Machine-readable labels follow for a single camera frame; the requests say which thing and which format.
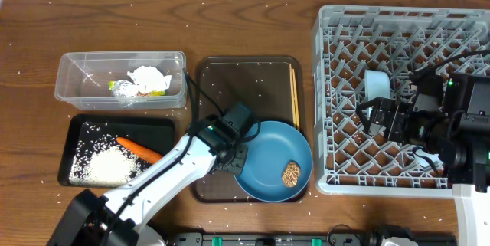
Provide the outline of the light blue rice bowl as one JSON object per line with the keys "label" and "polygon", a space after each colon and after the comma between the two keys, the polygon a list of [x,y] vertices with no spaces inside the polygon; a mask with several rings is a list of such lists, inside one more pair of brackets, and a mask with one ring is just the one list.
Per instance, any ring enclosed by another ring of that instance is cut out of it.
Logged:
{"label": "light blue rice bowl", "polygon": [[390,79],[383,71],[366,70],[364,72],[364,87],[368,101],[377,97],[391,98]]}

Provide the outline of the blue plate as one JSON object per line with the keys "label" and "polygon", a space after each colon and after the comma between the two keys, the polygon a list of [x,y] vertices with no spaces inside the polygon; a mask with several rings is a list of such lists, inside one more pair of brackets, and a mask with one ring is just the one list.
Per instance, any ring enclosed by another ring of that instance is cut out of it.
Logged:
{"label": "blue plate", "polygon": [[[313,170],[312,150],[306,138],[293,126],[280,121],[263,121],[248,133],[247,158],[237,184],[249,196],[262,202],[288,202],[307,187]],[[299,166],[299,180],[293,187],[283,182],[291,162]]]}

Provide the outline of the wooden chopstick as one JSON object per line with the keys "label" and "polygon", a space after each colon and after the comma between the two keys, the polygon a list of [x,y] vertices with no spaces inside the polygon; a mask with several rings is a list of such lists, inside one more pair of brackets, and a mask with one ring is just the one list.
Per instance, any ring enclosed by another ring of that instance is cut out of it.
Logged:
{"label": "wooden chopstick", "polygon": [[292,93],[292,75],[291,75],[291,71],[292,71],[292,65],[289,64],[289,78],[290,78],[290,93],[291,93],[291,102],[292,102],[292,124],[293,126],[295,127],[294,125],[294,112],[295,112],[295,108],[294,108],[294,100],[293,100],[293,93]]}
{"label": "wooden chopstick", "polygon": [[292,93],[293,93],[293,100],[294,100],[294,125],[297,130],[300,130],[300,122],[299,122],[299,102],[298,102],[298,92],[297,92],[297,86],[296,86],[296,72],[294,69],[291,71],[292,75]]}

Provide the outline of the orange carrot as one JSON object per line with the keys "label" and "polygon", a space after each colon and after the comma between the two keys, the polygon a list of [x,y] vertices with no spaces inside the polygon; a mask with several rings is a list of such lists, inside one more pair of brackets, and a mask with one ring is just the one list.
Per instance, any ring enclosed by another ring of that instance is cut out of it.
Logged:
{"label": "orange carrot", "polygon": [[139,158],[141,158],[144,161],[149,162],[151,164],[157,163],[162,158],[161,154],[159,154],[153,150],[147,149],[144,146],[140,146],[139,144],[134,143],[133,141],[131,141],[129,139],[126,139],[123,137],[117,137],[116,141],[121,146],[128,149],[131,153],[134,153]]}

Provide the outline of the white napkin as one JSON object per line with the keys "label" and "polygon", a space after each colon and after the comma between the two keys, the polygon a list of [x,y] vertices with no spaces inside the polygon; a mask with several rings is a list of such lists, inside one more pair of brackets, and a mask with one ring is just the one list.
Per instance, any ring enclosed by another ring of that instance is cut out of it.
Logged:
{"label": "white napkin", "polygon": [[172,75],[164,75],[158,68],[141,66],[127,72],[128,77],[141,95],[166,95],[172,82]]}

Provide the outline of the green foil snack wrapper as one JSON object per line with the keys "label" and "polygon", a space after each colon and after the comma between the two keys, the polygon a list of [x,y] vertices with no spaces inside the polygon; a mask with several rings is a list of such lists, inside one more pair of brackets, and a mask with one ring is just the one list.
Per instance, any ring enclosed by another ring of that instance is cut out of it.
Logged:
{"label": "green foil snack wrapper", "polygon": [[145,102],[150,97],[162,97],[165,95],[141,95],[135,84],[128,80],[112,80],[108,83],[108,88],[116,100],[120,103],[133,104]]}

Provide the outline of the pile of white rice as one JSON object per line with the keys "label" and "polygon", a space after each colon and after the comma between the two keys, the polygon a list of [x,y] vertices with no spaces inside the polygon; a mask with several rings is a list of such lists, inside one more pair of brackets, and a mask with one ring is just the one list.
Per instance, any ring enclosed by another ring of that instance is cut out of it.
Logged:
{"label": "pile of white rice", "polygon": [[118,187],[149,167],[149,163],[117,142],[130,137],[130,125],[85,122],[78,135],[68,182],[90,187]]}

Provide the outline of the light blue cup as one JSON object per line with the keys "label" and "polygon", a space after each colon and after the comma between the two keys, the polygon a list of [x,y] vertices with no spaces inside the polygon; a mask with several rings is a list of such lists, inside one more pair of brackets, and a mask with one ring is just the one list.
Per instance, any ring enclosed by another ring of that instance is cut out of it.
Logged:
{"label": "light blue cup", "polygon": [[412,155],[415,161],[423,168],[435,167],[436,169],[443,166],[443,163],[439,159],[438,154],[426,153],[421,146],[415,146],[412,148]]}

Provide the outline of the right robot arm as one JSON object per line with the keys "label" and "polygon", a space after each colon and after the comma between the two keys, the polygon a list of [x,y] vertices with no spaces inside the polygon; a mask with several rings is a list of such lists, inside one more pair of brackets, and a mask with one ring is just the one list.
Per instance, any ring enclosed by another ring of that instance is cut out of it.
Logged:
{"label": "right robot arm", "polygon": [[452,183],[460,245],[489,243],[489,78],[433,70],[410,74],[413,103],[383,97],[361,103],[366,131],[436,154]]}

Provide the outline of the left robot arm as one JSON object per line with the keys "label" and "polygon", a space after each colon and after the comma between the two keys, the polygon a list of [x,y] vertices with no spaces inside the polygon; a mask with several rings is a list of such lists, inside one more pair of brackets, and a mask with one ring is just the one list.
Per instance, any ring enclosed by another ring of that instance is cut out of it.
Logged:
{"label": "left robot arm", "polygon": [[239,103],[222,116],[192,119],[176,146],[142,174],[96,196],[89,189],[68,205],[50,245],[136,245],[141,235],[162,242],[148,222],[182,189],[215,170],[239,175],[247,158],[252,128],[261,122]]}

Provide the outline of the grey dishwasher rack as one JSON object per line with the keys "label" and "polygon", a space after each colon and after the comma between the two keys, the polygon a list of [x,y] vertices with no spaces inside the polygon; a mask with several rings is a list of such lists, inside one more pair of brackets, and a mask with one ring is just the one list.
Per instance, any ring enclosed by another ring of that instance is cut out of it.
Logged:
{"label": "grey dishwasher rack", "polygon": [[315,186],[326,195],[451,198],[443,167],[423,168],[412,146],[363,130],[364,72],[383,71],[391,97],[411,101],[411,71],[433,66],[488,75],[489,13],[454,8],[326,5],[312,28]]}

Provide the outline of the black plastic tray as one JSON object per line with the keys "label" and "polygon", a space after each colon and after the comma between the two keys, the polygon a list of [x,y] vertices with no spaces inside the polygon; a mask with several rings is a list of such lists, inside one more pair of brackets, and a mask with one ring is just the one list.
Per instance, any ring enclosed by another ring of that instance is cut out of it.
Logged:
{"label": "black plastic tray", "polygon": [[80,134],[81,125],[85,122],[130,125],[130,137],[128,139],[159,154],[167,153],[167,151],[169,151],[175,144],[175,128],[170,119],[79,114],[70,121],[68,128],[64,151],[57,175],[57,180],[61,185],[81,186],[71,185],[68,182],[68,175],[70,166],[73,162],[76,141]]}

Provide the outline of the brown serving tray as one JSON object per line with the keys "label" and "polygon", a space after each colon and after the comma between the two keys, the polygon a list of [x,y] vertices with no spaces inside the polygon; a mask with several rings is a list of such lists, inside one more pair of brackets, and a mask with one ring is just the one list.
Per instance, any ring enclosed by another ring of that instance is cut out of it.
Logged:
{"label": "brown serving tray", "polygon": [[[200,118],[227,112],[238,103],[251,109],[263,121],[292,124],[289,64],[296,72],[299,102],[299,132],[304,134],[305,109],[302,71],[293,57],[208,57],[198,67],[197,83],[203,94],[196,96]],[[249,196],[227,172],[207,174],[191,185],[195,198],[203,203],[262,202]],[[289,202],[300,200],[306,188]]]}

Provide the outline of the brown patterned food piece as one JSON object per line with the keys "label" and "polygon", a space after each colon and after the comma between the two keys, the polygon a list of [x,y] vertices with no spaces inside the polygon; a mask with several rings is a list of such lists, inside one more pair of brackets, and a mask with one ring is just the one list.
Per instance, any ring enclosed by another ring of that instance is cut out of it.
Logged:
{"label": "brown patterned food piece", "polygon": [[300,176],[301,168],[299,164],[295,161],[290,161],[282,174],[283,184],[288,188],[295,187],[299,183]]}

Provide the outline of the clear plastic bin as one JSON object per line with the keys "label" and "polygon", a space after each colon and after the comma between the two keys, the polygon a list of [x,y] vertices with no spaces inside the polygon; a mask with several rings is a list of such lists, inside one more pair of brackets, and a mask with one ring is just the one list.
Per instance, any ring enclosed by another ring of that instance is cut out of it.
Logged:
{"label": "clear plastic bin", "polygon": [[80,110],[150,110],[186,104],[181,51],[72,52],[60,59],[54,96]]}

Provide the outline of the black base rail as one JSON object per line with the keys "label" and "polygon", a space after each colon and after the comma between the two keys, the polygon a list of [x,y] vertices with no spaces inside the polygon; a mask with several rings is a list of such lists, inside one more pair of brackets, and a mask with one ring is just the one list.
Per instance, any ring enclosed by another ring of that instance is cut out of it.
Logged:
{"label": "black base rail", "polygon": [[369,235],[330,233],[329,235],[203,235],[180,233],[166,242],[169,246],[456,246],[451,236],[417,237],[409,234],[385,235],[373,231]]}

